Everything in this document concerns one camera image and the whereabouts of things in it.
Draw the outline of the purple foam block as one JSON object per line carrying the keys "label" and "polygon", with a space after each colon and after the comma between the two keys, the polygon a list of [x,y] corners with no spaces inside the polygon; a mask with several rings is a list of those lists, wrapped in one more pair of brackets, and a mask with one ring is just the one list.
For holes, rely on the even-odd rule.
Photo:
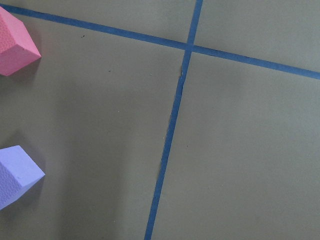
{"label": "purple foam block", "polygon": [[31,187],[45,176],[45,173],[19,146],[0,150],[0,208],[17,201]]}

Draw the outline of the red foam block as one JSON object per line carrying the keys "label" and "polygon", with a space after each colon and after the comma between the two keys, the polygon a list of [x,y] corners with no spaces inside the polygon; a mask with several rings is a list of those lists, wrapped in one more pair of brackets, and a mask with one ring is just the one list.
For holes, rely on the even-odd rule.
{"label": "red foam block", "polygon": [[0,8],[0,74],[10,76],[42,56],[24,23]]}

